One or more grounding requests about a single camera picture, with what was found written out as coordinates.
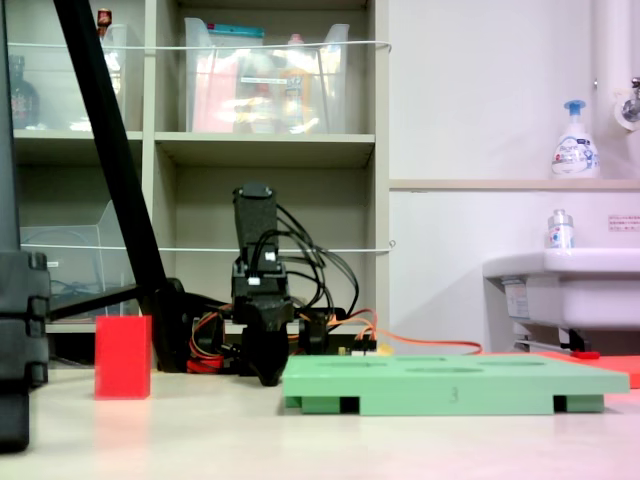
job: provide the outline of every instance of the pipe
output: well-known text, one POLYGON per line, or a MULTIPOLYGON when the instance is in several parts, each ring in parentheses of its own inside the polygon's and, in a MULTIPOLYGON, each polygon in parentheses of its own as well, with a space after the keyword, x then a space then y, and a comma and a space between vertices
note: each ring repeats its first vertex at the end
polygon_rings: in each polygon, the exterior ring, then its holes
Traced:
POLYGON ((627 131, 616 120, 621 93, 627 100, 631 90, 632 0, 593 0, 593 51, 595 93, 593 132, 605 178, 635 177, 629 171, 627 131))

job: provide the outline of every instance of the clear plastic bin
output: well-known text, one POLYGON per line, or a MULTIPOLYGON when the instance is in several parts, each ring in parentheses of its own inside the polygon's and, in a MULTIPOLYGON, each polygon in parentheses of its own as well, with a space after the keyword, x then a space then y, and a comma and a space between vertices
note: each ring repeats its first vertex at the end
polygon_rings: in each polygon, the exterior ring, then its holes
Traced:
MULTIPOLYGON (((187 131, 346 133, 346 47, 217 50, 207 26, 185 19, 187 131)), ((347 41, 334 25, 325 43, 347 41)))
MULTIPOLYGON (((97 225, 22 227, 20 238, 23 250, 42 252, 47 256, 53 308, 134 283, 126 250, 56 247, 124 247, 112 202, 97 225)), ((93 321, 97 315, 137 313, 137 302, 128 301, 78 315, 75 319, 93 321)))
MULTIPOLYGON (((127 25, 110 26, 103 40, 107 67, 127 130, 142 129, 144 52, 118 47, 140 45, 127 25)), ((15 128, 91 131, 66 49, 9 46, 9 55, 15 128), (23 59, 21 67, 16 64, 19 58, 23 59), (24 69, 23 82, 16 71, 19 69, 24 69), (16 95, 16 88, 22 94, 16 95)))

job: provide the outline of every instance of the white table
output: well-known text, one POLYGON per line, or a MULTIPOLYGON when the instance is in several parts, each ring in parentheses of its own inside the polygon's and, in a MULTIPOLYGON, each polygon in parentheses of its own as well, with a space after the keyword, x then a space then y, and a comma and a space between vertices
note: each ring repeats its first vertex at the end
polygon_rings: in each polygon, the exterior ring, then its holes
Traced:
POLYGON ((283 413, 255 379, 153 375, 146 401, 96 402, 92 370, 51 371, 28 452, 1 480, 640 479, 640 391, 604 414, 283 413))

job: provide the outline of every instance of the green board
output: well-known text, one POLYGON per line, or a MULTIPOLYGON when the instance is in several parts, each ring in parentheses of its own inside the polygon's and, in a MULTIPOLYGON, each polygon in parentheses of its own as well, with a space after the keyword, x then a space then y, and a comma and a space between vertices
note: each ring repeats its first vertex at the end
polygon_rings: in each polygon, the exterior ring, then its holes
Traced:
POLYGON ((626 374, 532 355, 295 356, 285 407, 360 415, 601 412, 626 374))

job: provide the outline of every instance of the sink basin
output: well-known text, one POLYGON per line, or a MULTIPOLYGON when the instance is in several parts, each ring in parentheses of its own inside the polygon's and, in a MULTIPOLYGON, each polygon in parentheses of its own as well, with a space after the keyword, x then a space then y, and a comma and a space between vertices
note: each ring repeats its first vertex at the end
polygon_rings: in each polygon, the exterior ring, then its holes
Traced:
POLYGON ((640 249, 547 249, 490 260, 483 275, 504 285, 520 323, 640 329, 640 249))

